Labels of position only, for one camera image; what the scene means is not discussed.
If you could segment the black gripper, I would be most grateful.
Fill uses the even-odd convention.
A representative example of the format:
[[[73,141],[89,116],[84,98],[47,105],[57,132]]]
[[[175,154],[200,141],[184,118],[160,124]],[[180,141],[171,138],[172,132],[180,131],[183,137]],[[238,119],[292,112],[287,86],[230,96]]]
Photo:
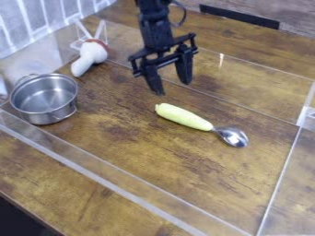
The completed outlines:
[[[192,81],[194,55],[198,53],[195,33],[174,37],[171,27],[179,27],[186,20],[186,8],[176,0],[135,0],[139,8],[138,23],[144,42],[140,49],[128,58],[134,75],[146,78],[150,89],[163,96],[164,86],[158,69],[176,65],[176,72],[183,84]],[[168,19],[168,5],[175,4],[183,10],[182,21]]]

